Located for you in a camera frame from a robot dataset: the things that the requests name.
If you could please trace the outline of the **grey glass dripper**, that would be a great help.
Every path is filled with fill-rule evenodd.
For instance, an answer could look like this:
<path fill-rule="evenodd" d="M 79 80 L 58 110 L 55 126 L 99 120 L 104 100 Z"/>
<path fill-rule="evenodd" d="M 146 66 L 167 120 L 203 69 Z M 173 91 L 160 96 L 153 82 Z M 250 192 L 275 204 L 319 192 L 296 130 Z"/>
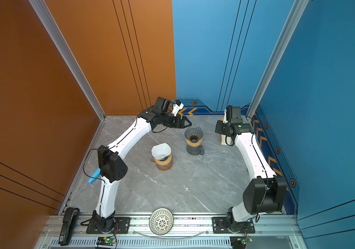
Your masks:
<path fill-rule="evenodd" d="M 191 141 L 198 141 L 203 138 L 203 130 L 199 127 L 189 127 L 186 129 L 184 136 Z"/>

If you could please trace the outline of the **grey glass mug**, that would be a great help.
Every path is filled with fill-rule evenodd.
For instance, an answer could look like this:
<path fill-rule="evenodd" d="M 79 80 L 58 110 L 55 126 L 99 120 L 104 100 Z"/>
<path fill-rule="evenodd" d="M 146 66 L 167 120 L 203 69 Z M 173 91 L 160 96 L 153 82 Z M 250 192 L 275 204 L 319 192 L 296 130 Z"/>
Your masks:
<path fill-rule="evenodd" d="M 202 145 L 199 145 L 197 147 L 192 147 L 190 145 L 187 145 L 186 150 L 191 155 L 204 155 L 204 149 Z"/>

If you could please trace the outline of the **white paper coffee filter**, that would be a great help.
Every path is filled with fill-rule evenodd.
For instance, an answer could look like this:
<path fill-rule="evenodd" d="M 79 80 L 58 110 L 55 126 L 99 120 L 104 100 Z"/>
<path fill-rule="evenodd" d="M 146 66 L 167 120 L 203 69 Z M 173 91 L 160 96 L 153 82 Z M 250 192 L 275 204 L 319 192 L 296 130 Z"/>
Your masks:
<path fill-rule="evenodd" d="M 171 152 L 171 147 L 167 143 L 156 145 L 151 149 L 152 157 L 159 161 L 167 160 Z"/>

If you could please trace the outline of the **wooden dripper ring holder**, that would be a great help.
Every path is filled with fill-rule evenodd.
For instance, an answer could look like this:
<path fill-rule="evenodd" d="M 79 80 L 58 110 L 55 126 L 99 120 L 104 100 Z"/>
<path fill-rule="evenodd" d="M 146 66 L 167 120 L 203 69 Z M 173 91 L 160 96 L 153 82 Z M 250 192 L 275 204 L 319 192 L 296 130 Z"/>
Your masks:
<path fill-rule="evenodd" d="M 159 166 L 167 166 L 167 165 L 171 165 L 173 164 L 173 159 L 172 159 L 172 155 L 169 155 L 168 157 L 159 160 L 159 159 L 155 159 L 155 163 Z"/>

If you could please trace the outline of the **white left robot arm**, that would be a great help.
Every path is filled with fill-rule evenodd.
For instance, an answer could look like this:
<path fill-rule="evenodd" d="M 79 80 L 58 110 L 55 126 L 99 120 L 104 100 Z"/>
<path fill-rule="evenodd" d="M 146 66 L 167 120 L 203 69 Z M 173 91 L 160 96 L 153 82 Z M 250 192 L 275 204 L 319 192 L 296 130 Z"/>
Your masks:
<path fill-rule="evenodd" d="M 91 220 L 103 230 L 114 226 L 115 201 L 120 181 L 128 172 L 124 158 L 130 149 L 158 125 L 167 128 L 185 129 L 192 123 L 179 114 L 184 104 L 158 97 L 155 104 L 141 111 L 133 124 L 114 142 L 97 149 L 102 181 L 98 204 Z"/>

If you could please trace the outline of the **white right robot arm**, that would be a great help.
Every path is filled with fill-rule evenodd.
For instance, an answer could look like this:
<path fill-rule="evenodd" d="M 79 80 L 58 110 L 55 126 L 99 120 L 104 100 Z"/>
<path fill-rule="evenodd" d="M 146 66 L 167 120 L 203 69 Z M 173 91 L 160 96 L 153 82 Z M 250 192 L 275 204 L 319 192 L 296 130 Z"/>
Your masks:
<path fill-rule="evenodd" d="M 223 120 L 215 127 L 228 146 L 236 146 L 246 165 L 250 183 L 243 192 L 240 204 L 229 208 L 226 227 L 232 233 L 246 232 L 253 220 L 263 214 L 281 212 L 286 196 L 287 182 L 277 175 L 266 162 L 251 124 L 242 118 L 241 108 L 227 106 Z"/>

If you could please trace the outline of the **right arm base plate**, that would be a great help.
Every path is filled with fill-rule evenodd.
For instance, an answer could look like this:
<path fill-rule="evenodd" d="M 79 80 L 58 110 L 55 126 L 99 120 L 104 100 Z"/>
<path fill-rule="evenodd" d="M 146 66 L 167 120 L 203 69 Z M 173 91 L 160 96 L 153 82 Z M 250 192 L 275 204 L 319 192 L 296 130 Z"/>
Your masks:
<path fill-rule="evenodd" d="M 253 221 L 239 223 L 235 228 L 230 229 L 228 227 L 227 217 L 212 217 L 212 228 L 213 233 L 222 234 L 222 233 L 239 233 L 239 234 L 254 234 L 255 226 Z"/>

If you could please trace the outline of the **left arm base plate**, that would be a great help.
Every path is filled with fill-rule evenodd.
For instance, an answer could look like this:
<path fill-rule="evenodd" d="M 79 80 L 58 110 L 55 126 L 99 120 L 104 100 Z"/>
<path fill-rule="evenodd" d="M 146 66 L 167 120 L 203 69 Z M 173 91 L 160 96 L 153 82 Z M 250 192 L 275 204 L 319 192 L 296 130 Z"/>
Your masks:
<path fill-rule="evenodd" d="M 130 227 L 131 218 L 115 217 L 110 228 L 101 228 L 95 221 L 90 220 L 86 229 L 86 234 L 127 234 Z"/>

